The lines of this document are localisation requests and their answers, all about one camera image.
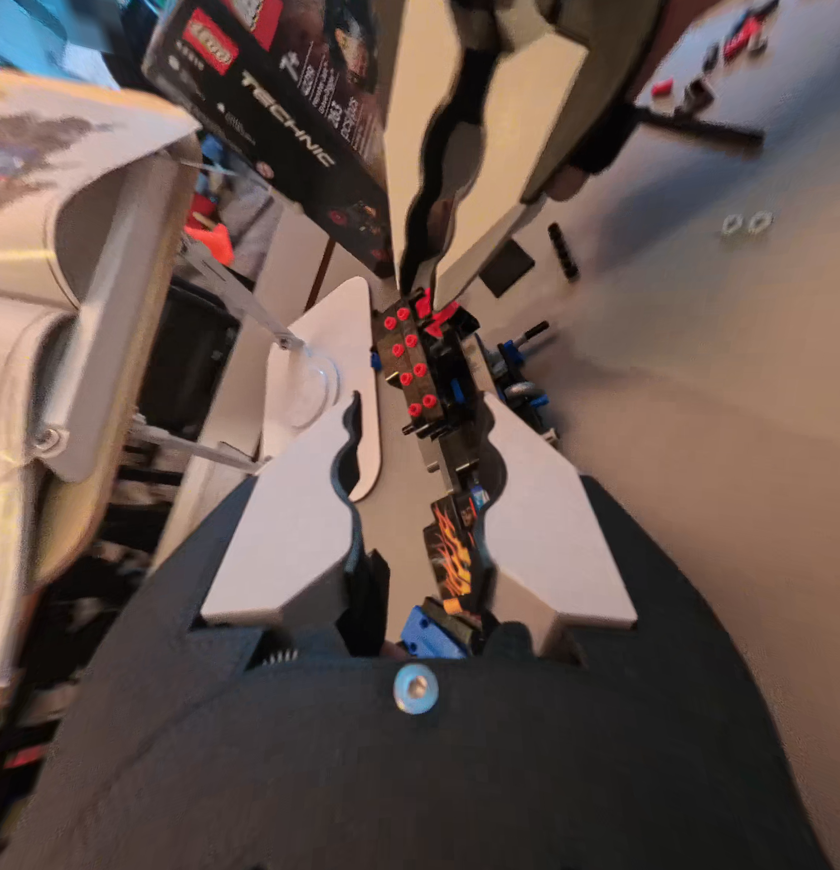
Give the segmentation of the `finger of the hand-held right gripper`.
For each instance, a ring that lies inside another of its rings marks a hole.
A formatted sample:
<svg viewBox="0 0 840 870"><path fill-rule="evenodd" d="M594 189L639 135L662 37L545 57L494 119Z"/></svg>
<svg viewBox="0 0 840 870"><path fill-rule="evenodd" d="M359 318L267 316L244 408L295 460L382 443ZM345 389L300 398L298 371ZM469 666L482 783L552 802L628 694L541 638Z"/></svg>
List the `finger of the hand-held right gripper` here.
<svg viewBox="0 0 840 870"><path fill-rule="evenodd" d="M434 304L458 299L527 211L529 181L588 56L556 32L503 57L487 91L478 167L456 196Z"/></svg>
<svg viewBox="0 0 840 870"><path fill-rule="evenodd" d="M456 203L467 186L467 10L459 2L402 2L384 124L391 239L399 286L465 286L454 248Z"/></svg>

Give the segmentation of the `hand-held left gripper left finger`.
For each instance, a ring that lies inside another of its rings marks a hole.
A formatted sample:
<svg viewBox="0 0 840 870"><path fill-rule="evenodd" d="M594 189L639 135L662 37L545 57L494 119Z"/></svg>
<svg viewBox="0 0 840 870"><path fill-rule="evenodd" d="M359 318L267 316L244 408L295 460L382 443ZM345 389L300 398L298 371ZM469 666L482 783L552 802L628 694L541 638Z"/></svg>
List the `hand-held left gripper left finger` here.
<svg viewBox="0 0 840 870"><path fill-rule="evenodd" d="M353 391L252 479L200 615L295 636L333 626L349 654L384 643L388 567L367 552L350 496L360 481L362 399Z"/></svg>

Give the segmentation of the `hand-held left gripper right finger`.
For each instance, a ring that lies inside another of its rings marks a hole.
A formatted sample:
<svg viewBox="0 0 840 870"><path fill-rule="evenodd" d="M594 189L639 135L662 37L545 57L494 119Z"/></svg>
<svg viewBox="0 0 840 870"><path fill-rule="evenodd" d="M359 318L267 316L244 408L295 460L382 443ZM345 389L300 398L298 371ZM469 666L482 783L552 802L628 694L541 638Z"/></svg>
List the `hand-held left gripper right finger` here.
<svg viewBox="0 0 840 870"><path fill-rule="evenodd" d="M484 393L490 494L477 543L494 568L488 608L556 658L568 629L631 629L638 615L575 466L498 397Z"/></svg>

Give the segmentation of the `black blue toy car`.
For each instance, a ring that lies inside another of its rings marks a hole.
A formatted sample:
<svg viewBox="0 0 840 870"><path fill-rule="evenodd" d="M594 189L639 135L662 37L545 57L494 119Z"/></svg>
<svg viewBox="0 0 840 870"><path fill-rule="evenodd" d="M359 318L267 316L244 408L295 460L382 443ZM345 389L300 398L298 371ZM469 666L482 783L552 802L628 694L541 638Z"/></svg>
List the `black blue toy car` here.
<svg viewBox="0 0 840 870"><path fill-rule="evenodd" d="M463 307L443 324L441 339L424 332L433 377L444 406L444 425L434 438L418 439L427 469L439 473L445 494L430 505L431 522L422 530L436 593L416 605L401 632L400 646L416 658L470 658L480 654L495 619L481 610L488 578L480 568L474 528L490 501L481 484L480 426L484 392L556 444L544 423L545 390L523 375L523 346L549 329L543 320L516 338L487 348L479 322Z"/></svg>

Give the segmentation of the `black beam assembly red pins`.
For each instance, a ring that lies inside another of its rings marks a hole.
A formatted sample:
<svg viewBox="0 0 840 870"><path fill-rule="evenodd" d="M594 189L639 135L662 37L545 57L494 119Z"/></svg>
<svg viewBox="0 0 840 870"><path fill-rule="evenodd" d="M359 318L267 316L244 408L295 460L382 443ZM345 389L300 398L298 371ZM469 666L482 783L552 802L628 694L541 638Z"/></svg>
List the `black beam assembly red pins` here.
<svg viewBox="0 0 840 870"><path fill-rule="evenodd" d="M434 438L444 425L444 406L414 307L401 299L382 311L373 310L371 326L382 375L402 394L408 411L403 433Z"/></svg>

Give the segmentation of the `small red brick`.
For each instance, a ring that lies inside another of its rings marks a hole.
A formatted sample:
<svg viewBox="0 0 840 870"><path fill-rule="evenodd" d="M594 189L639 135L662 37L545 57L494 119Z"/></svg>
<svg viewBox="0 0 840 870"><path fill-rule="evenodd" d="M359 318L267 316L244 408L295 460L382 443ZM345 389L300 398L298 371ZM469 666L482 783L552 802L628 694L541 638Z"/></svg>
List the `small red brick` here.
<svg viewBox="0 0 840 870"><path fill-rule="evenodd" d="M441 310L434 310L430 288L418 288L414 299L414 314L422 330L433 339L441 339L443 324L453 318L460 309L458 301L452 301Z"/></svg>

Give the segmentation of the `instruction book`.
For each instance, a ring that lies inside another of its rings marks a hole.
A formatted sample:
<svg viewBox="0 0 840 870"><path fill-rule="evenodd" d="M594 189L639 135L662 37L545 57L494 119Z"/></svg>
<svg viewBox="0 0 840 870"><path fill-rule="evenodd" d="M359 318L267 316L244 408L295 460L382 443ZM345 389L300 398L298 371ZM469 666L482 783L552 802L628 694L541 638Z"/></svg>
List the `instruction book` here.
<svg viewBox="0 0 840 870"><path fill-rule="evenodd" d="M190 133L196 122L132 91L0 71L0 692L12 682L32 580L52 355L87 293L102 243L67 214L82 190Z"/></svg>

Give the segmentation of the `light grey desk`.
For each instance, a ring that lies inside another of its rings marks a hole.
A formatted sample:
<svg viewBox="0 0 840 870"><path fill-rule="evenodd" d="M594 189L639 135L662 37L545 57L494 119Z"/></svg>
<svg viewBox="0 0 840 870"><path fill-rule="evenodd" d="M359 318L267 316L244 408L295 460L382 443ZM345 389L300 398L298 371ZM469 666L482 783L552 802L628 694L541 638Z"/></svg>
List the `light grey desk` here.
<svg viewBox="0 0 840 870"><path fill-rule="evenodd" d="M710 81L709 116L765 130L757 156L639 129L517 235L532 271L463 301L491 343L549 322L526 371L561 449L737 642L840 868L840 2L781 2L767 38Z"/></svg>

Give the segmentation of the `person's right hand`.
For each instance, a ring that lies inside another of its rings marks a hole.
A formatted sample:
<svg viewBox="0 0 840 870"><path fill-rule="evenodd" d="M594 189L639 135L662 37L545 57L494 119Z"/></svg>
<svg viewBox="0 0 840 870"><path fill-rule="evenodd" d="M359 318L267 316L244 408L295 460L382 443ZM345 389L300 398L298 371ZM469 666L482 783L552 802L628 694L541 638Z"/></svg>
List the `person's right hand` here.
<svg viewBox="0 0 840 870"><path fill-rule="evenodd" d="M577 195L586 182L614 163L638 125L634 103L615 102L580 140L545 188L546 195L564 202Z"/></svg>

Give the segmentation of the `long black axle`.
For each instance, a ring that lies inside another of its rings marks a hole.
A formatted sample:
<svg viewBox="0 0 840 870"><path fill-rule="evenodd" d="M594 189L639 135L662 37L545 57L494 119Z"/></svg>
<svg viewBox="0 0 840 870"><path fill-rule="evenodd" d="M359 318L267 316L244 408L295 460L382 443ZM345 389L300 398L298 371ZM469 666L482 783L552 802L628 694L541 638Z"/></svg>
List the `long black axle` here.
<svg viewBox="0 0 840 870"><path fill-rule="evenodd" d="M762 148L765 131L730 124L704 121L692 115L664 114L644 106L631 106L639 125L686 137L703 145L719 145L754 150Z"/></svg>

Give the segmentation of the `pile of small toy bricks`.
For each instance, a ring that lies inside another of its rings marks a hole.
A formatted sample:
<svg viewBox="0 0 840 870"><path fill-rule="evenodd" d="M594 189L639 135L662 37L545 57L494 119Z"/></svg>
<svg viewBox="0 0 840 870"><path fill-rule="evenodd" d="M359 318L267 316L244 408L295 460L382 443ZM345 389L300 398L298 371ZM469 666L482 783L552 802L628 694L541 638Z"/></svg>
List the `pile of small toy bricks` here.
<svg viewBox="0 0 840 870"><path fill-rule="evenodd" d="M733 63L741 55L761 55L767 47L765 24L780 5L779 1L766 1L752 5L736 20L721 43L707 49L702 63L702 72L715 71L719 63Z"/></svg>

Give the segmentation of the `toy set box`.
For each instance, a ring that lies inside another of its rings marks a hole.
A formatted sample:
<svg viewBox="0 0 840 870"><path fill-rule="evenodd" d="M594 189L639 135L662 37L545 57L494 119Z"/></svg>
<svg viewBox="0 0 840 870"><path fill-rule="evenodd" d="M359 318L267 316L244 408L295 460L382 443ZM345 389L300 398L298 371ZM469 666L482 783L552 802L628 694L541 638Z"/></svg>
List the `toy set box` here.
<svg viewBox="0 0 840 870"><path fill-rule="evenodd" d="M377 277L385 186L385 2L168 2L147 78Z"/></svg>

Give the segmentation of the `black short beam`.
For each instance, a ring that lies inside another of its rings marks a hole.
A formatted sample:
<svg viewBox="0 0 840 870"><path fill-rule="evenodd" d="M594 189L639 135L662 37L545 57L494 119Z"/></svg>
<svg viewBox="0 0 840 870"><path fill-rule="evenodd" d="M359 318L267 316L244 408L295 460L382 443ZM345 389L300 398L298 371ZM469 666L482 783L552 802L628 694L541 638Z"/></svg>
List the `black short beam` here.
<svg viewBox="0 0 840 870"><path fill-rule="evenodd" d="M577 282L580 277L580 270L577 261L568 247L562 228L558 223L553 222L548 225L547 233L564 277L571 284Z"/></svg>

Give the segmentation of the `white oval stand base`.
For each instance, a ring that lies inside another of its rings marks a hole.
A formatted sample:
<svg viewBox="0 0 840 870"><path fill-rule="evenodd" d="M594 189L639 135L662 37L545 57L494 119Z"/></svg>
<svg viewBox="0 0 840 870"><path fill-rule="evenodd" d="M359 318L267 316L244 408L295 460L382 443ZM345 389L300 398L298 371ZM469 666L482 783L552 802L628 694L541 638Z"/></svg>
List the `white oval stand base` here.
<svg viewBox="0 0 840 870"><path fill-rule="evenodd" d="M309 344L290 349L275 345L266 374L266 420L301 431L333 406L340 394L335 362Z"/></svg>

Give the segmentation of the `black square tile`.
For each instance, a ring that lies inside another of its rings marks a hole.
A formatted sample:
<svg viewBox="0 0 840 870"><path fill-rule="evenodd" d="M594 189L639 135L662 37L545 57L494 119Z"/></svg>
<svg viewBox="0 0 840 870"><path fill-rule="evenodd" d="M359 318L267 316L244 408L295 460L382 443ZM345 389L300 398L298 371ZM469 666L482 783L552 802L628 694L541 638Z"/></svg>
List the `black square tile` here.
<svg viewBox="0 0 840 870"><path fill-rule="evenodd" d="M479 278L496 299L501 299L534 266L534 258L511 238L481 269Z"/></svg>

